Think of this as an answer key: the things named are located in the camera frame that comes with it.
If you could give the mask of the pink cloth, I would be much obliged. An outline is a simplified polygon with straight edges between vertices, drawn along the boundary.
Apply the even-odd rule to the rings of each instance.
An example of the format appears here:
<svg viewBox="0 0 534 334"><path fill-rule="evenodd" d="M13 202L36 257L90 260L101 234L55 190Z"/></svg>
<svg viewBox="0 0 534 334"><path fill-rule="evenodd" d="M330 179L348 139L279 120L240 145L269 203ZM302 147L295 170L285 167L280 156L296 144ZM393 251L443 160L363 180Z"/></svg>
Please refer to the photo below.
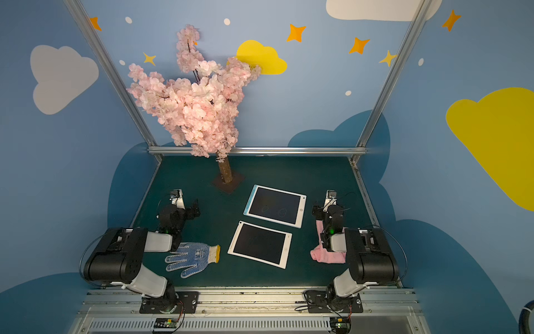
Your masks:
<svg viewBox="0 0 534 334"><path fill-rule="evenodd" d="M310 251L310 256L314 261L325 264L344 264L346 253L329 252L323 247L321 233L323 232L323 222L316 220L318 246Z"/></svg>

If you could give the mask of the white drawing tablet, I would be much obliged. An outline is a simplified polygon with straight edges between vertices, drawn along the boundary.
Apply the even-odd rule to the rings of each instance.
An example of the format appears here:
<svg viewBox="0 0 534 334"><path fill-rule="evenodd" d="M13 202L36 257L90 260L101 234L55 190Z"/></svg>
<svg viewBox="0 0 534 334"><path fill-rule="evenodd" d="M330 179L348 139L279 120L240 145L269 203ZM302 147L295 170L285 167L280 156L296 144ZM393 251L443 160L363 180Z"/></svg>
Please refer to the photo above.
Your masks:
<svg viewBox="0 0 534 334"><path fill-rule="evenodd" d="M228 254L286 269L293 235L239 221Z"/></svg>
<svg viewBox="0 0 534 334"><path fill-rule="evenodd" d="M307 196L254 185L243 214L276 224L301 228Z"/></svg>

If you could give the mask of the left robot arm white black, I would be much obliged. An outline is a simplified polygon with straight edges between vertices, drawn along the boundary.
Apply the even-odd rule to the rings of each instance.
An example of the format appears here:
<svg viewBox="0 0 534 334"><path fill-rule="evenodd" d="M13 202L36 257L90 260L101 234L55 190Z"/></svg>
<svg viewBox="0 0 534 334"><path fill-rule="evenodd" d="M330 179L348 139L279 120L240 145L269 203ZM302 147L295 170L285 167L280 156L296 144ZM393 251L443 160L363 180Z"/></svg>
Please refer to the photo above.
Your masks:
<svg viewBox="0 0 534 334"><path fill-rule="evenodd" d="M197 200L190 207L177 200L160 211L155 232L141 227L109 228L85 262L82 277L89 283L116 285L140 294L140 314L195 313L198 294L177 292L171 280L143 264L143 256L178 251L185 223L199 216Z"/></svg>

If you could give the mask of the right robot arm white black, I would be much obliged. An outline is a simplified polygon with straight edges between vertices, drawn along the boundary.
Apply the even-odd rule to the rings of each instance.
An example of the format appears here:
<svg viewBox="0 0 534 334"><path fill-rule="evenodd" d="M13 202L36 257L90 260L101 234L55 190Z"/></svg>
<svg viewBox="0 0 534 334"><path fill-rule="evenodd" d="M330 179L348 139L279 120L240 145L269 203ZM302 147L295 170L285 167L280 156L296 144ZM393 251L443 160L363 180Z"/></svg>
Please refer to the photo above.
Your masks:
<svg viewBox="0 0 534 334"><path fill-rule="evenodd" d="M348 312L360 300L359 293L371 286L394 283L399 266L381 228L347 228L345 209L337 204L315 205L319 244L310 251L311 258L323 264L345 264L324 291L304 293L307 304L317 313L333 310Z"/></svg>

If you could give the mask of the blue dotted work glove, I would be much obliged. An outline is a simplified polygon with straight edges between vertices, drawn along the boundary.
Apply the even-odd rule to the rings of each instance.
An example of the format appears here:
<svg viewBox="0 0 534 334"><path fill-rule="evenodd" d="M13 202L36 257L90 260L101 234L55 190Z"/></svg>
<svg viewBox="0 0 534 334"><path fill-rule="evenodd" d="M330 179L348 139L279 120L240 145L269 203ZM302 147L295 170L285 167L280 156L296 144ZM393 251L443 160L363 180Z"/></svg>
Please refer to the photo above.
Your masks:
<svg viewBox="0 0 534 334"><path fill-rule="evenodd" d="M218 263L221 246L210 246L197 242L181 243L175 252L165 258L167 272L181 271L185 279L204 271L210 264Z"/></svg>

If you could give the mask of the left green circuit board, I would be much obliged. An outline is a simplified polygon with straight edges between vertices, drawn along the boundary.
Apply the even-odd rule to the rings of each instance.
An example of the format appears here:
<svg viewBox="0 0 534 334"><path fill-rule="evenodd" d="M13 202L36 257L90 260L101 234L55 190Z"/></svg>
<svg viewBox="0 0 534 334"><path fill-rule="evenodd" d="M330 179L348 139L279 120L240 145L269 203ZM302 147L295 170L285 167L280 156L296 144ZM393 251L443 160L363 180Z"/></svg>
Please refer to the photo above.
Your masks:
<svg viewBox="0 0 534 334"><path fill-rule="evenodd" d="M155 333L172 333L177 330L180 320L177 317L173 318L156 318L152 327Z"/></svg>

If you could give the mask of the green circuit board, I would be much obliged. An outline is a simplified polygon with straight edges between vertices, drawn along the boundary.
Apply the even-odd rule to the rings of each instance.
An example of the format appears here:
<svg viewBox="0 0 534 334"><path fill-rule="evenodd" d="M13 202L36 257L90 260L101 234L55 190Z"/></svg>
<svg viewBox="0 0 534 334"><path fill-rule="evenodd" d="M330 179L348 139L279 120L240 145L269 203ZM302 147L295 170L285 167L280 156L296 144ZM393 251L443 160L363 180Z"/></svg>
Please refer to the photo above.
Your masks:
<svg viewBox="0 0 534 334"><path fill-rule="evenodd" d="M351 329L351 322L346 317L331 317L330 318L330 333L332 334L348 334Z"/></svg>
<svg viewBox="0 0 534 334"><path fill-rule="evenodd" d="M180 320L177 317L173 318L156 318L152 327L155 333L172 333L177 330Z"/></svg>

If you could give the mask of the right green circuit board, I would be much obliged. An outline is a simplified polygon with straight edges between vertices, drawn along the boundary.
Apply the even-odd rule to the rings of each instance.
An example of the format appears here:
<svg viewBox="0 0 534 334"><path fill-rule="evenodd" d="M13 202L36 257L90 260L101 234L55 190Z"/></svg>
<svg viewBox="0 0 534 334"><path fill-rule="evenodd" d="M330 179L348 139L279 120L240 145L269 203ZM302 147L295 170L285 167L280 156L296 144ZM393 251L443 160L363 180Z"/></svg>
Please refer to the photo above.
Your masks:
<svg viewBox="0 0 534 334"><path fill-rule="evenodd" d="M332 334L348 334L351 329L351 322L346 317L331 317L330 318L330 333Z"/></svg>

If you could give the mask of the pink cherry blossom tree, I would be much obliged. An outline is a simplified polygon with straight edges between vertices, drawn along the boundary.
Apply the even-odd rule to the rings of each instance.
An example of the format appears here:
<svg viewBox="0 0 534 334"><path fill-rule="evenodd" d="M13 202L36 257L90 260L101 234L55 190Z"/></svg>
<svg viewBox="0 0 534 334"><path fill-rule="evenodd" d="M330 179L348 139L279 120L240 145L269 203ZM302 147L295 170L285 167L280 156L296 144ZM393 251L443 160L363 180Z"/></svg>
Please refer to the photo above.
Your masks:
<svg viewBox="0 0 534 334"><path fill-rule="evenodd" d="M228 158L239 137L235 126L238 106L244 99L244 87L259 78L261 68L236 57L229 58L226 66L205 60L197 50L200 33L192 25L186 25L177 37L177 64L181 71L193 74L194 80L166 80L133 63L128 92L137 107L157 118L176 146L189 144L197 157L214 154L220 174L213 183L232 193L244 179L232 171Z"/></svg>

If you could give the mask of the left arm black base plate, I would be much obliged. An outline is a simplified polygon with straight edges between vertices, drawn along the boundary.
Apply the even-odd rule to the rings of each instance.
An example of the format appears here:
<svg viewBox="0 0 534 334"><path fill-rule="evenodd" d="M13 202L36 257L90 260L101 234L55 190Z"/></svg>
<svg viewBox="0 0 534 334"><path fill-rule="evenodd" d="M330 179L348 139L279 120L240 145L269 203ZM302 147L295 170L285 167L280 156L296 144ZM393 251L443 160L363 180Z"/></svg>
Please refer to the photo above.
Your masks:
<svg viewBox="0 0 534 334"><path fill-rule="evenodd" d="M139 309L140 314L159 315L159 314L194 314L198 305L199 292L196 291L178 291L175 292L174 298L143 297Z"/></svg>

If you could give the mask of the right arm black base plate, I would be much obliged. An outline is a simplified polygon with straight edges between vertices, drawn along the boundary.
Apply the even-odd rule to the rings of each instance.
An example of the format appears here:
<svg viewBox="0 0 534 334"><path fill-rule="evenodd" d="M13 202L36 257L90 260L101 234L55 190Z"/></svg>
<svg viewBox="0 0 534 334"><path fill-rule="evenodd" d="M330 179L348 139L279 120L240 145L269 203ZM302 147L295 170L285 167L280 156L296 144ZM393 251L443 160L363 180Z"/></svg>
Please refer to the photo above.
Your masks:
<svg viewBox="0 0 534 334"><path fill-rule="evenodd" d="M334 292L309 289L303 292L303 298L310 313L363 313L363 303L359 294L339 297Z"/></svg>

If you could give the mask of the aluminium front mounting rail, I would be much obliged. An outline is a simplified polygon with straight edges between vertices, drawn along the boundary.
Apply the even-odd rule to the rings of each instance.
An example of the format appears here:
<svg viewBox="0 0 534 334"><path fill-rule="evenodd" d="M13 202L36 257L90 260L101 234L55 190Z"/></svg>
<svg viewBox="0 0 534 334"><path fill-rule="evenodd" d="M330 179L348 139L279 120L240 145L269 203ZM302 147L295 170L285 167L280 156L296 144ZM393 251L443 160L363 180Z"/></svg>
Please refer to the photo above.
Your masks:
<svg viewBox="0 0 534 334"><path fill-rule="evenodd" d="M194 314L140 314L141 297L121 289L91 290L70 333L155 333L156 318L180 320L172 333L330 333L331 317L350 319L349 333L429 333L412 289L378 287L359 293L363 313L310 313L303 298L324 287L188 287L199 292Z"/></svg>

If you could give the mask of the aluminium frame rails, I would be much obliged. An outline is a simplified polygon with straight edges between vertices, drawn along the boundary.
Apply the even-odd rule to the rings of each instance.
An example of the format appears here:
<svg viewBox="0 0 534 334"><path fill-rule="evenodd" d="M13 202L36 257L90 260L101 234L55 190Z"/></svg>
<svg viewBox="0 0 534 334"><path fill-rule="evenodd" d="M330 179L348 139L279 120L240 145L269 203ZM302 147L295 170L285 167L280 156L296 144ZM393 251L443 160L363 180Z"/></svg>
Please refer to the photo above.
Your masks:
<svg viewBox="0 0 534 334"><path fill-rule="evenodd" d="M213 159L178 148L156 117L127 108L142 123L150 149L163 162L136 223L153 227L157 194L183 189L198 198L202 217L187 229L191 240L228 246L255 182L282 185L316 199L328 185L347 193L350 212L364 216L363 201L335 154L349 154L380 98L421 7L420 1L68 1L100 63L120 95L132 80L129 65L167 79L182 78L177 33L200 32L197 49L220 64L230 57L261 68L245 87L229 158L246 176L232 194L215 188Z"/></svg>

